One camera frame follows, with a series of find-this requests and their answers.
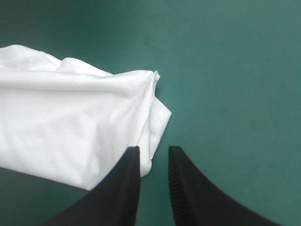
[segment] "fabric fold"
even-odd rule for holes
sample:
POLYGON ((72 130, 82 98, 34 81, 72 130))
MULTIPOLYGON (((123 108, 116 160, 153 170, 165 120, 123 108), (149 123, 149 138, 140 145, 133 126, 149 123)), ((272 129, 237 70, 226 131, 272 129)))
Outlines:
POLYGON ((0 167, 90 190, 138 145, 146 175, 171 116, 155 98, 159 78, 0 48, 0 167))

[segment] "black plastic tip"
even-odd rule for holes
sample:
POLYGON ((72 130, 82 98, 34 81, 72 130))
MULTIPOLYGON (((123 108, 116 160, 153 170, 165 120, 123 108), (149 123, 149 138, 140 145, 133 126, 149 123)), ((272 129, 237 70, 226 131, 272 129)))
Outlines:
POLYGON ((278 226, 212 184, 180 147, 169 147, 169 192, 177 226, 278 226))
POLYGON ((133 226, 139 192, 139 147, 129 147, 93 190, 41 226, 133 226))

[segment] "teal table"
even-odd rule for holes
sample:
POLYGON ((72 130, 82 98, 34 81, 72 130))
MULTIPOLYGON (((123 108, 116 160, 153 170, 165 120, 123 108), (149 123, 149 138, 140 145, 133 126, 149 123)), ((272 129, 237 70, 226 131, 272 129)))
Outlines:
MULTIPOLYGON (((2 0, 0 46, 22 44, 111 73, 158 70, 173 112, 142 178, 138 226, 173 226, 167 148, 224 192, 301 225, 301 2, 2 0)), ((0 225, 30 226, 86 191, 0 170, 0 225)))

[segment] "green tabletop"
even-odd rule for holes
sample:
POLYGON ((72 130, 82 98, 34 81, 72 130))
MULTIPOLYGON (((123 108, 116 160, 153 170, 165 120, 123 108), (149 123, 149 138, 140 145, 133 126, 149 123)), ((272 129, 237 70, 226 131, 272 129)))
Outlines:
MULTIPOLYGON (((0 46, 11 44, 111 73, 159 71, 173 115, 136 225, 174 225, 169 145, 243 205, 301 225, 300 1, 1 0, 0 46)), ((0 225, 37 224, 85 193, 2 169, 0 225)))

